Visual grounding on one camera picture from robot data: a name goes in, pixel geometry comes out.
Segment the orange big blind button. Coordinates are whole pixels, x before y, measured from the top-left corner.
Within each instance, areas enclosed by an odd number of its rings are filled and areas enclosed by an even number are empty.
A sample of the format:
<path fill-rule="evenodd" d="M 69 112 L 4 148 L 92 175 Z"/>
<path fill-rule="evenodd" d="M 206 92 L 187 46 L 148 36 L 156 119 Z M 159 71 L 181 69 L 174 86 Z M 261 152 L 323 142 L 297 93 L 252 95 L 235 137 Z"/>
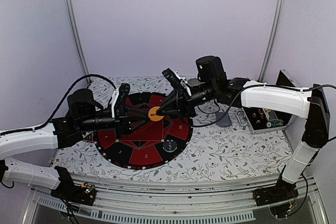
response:
<path fill-rule="evenodd" d="M 157 111 L 159 110 L 159 108 L 160 108 L 159 106 L 154 106 L 149 109 L 148 117 L 151 121 L 158 122 L 164 118 L 164 116 L 157 114 Z"/>

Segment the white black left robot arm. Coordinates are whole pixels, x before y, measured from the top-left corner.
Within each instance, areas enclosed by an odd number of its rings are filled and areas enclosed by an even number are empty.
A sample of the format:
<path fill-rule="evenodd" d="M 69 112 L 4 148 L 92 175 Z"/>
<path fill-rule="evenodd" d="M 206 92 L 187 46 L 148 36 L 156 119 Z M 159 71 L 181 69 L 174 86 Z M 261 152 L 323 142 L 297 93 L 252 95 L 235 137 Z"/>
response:
<path fill-rule="evenodd" d="M 114 130 L 117 136 L 132 133 L 149 121 L 146 112 L 126 105 L 130 86 L 115 88 L 109 108 L 94 100 L 91 90 L 67 91 L 62 100 L 68 103 L 64 117 L 53 115 L 41 125 L 1 132 L 1 183 L 7 181 L 37 185 L 50 189 L 59 199 L 91 204 L 95 198 L 94 184 L 75 185 L 66 168 L 43 167 L 13 158 L 36 150 L 71 147 L 84 139 L 85 133 Z"/>

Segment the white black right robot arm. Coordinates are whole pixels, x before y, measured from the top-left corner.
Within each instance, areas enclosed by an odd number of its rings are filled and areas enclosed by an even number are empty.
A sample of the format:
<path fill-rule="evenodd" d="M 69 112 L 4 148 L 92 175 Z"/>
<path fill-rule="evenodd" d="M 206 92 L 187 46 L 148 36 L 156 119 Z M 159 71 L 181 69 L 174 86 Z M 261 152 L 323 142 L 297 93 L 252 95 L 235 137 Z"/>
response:
<path fill-rule="evenodd" d="M 291 88 L 263 84 L 246 78 L 227 79 L 222 61 L 217 56 L 196 60 L 198 86 L 189 86 L 178 73 L 167 68 L 162 72 L 173 91 L 160 104 L 158 116 L 176 115 L 181 119 L 195 116 L 195 107 L 217 100 L 228 107 L 261 108 L 284 112 L 306 119 L 301 142 L 283 168 L 274 186 L 258 188 L 253 192 L 257 205 L 280 202 L 298 196 L 296 182 L 314 160 L 329 137 L 330 111 L 323 87 Z"/>

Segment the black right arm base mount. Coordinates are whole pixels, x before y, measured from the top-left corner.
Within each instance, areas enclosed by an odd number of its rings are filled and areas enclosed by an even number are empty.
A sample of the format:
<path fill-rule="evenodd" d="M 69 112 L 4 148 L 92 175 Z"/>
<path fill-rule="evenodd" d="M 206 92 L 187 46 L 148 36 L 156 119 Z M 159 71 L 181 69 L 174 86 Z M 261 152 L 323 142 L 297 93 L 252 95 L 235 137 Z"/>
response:
<path fill-rule="evenodd" d="M 308 197 L 309 183 L 304 176 L 302 178 L 305 181 L 306 190 L 300 206 L 297 205 L 299 193 L 296 184 L 288 184 L 281 181 L 277 181 L 274 186 L 255 189 L 253 191 L 253 199 L 256 205 L 265 206 L 286 201 L 285 204 L 270 207 L 271 215 L 276 219 L 287 219 L 296 214 L 305 204 Z"/>

